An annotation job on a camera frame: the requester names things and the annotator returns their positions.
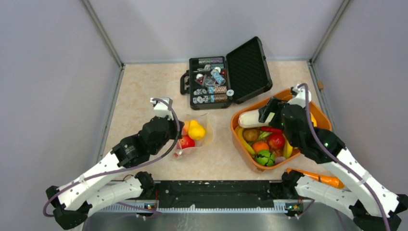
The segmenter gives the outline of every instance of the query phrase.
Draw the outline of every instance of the black case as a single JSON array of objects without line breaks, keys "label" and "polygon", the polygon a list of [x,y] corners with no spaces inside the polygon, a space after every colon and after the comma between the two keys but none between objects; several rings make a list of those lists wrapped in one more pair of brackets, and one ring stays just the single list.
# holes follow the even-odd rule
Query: black case
[{"label": "black case", "polygon": [[[225,102],[214,103],[194,103],[193,95],[197,89],[205,89],[197,83],[198,73],[211,76],[210,71],[197,72],[198,68],[204,68],[204,64],[199,64],[199,60],[222,58],[226,75],[224,78],[227,89],[234,90],[234,95],[229,96]],[[224,58],[223,56],[191,58],[189,70],[180,79],[180,93],[190,94],[190,107],[194,110],[227,108],[231,103],[243,103],[255,96],[258,96],[272,88],[266,57],[262,49],[262,42],[258,37],[254,37],[235,50],[231,51]]]}]

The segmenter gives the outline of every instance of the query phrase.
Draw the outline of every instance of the gray floor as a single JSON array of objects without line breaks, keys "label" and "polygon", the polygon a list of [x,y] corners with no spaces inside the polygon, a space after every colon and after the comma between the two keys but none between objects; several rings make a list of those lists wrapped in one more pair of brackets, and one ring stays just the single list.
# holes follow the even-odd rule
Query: gray floor
[{"label": "gray floor", "polygon": [[[359,231],[343,217],[349,231]],[[126,213],[96,213],[85,231],[343,231],[333,209],[315,203],[299,220],[283,214],[164,214],[143,221]]]}]

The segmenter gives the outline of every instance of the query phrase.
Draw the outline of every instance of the orange plastic bin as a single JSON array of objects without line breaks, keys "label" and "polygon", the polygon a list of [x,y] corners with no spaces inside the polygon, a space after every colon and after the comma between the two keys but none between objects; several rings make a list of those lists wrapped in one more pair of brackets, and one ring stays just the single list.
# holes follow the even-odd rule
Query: orange plastic bin
[{"label": "orange plastic bin", "polygon": [[[281,100],[290,100],[292,98],[292,94],[291,94],[291,90],[290,89],[285,89],[277,94],[274,95],[276,98],[281,99]],[[245,147],[243,146],[243,144],[240,142],[240,140],[238,139],[237,134],[235,133],[234,129],[238,126],[238,118],[240,116],[241,113],[247,112],[247,111],[252,111],[258,108],[261,108],[263,106],[265,106],[265,104],[267,104],[267,102],[269,101],[270,98],[266,98],[262,101],[257,102],[256,104],[247,107],[245,109],[240,110],[239,112],[235,113],[232,116],[231,119],[231,123],[230,123],[230,128],[231,128],[231,132],[232,132],[232,142],[235,145],[235,148],[238,150],[238,152],[241,154],[241,157],[244,159],[244,161],[246,162],[246,164],[248,165],[248,167],[253,170],[253,171],[265,171],[265,170],[272,170],[275,168],[278,168],[280,166],[282,166],[285,163],[288,163],[289,161],[295,159],[296,157],[298,157],[300,155],[300,152],[298,149],[294,149],[292,152],[292,155],[289,159],[271,166],[271,167],[266,167],[266,166],[262,166],[260,164],[258,164],[257,162],[255,162],[255,160],[252,159],[251,155],[249,154],[249,152],[245,149]],[[329,121],[329,119],[323,114],[323,112],[313,103],[310,103],[310,112],[313,114],[313,116],[316,119],[317,122],[317,127],[318,128],[324,128],[327,130],[332,130],[332,125]]]}]

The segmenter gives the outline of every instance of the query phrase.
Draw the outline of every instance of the table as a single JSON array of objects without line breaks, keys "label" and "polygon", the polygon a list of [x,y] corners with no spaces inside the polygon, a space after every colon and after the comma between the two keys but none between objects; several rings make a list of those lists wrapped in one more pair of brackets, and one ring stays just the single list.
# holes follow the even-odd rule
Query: table
[{"label": "table", "polygon": [[[236,151],[229,124],[237,111],[297,83],[308,84],[312,99],[319,106],[306,61],[269,61],[268,68],[273,82],[270,91],[242,104],[232,104],[227,109],[194,111],[189,105],[189,95],[179,92],[179,79],[188,69],[188,63],[126,65],[104,153],[108,153],[122,138],[136,134],[154,116],[151,97],[170,97],[178,117],[208,112],[215,139],[211,145],[192,155],[175,159],[169,154],[130,174],[147,171],[154,180],[279,180],[285,169],[290,167],[331,176],[330,172],[303,155],[275,170],[253,172]],[[170,145],[171,141],[151,160],[164,153]]]}]

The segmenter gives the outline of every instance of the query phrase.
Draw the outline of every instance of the clear plastic bag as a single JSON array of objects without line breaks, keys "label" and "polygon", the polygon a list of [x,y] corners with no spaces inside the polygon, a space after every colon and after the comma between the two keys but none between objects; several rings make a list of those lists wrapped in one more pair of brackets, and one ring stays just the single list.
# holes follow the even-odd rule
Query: clear plastic bag
[{"label": "clear plastic bag", "polygon": [[201,140],[195,141],[195,147],[190,147],[190,148],[181,148],[181,143],[180,141],[177,141],[177,145],[173,150],[173,157],[174,158],[181,158],[187,155],[190,155],[197,151],[199,148],[210,144],[213,139],[214,139],[214,131],[213,128],[210,124],[210,121],[208,120],[208,113],[204,115],[185,115],[183,116],[180,120],[185,122],[185,121],[191,121],[191,120],[196,120],[203,128],[205,129],[205,136]]}]

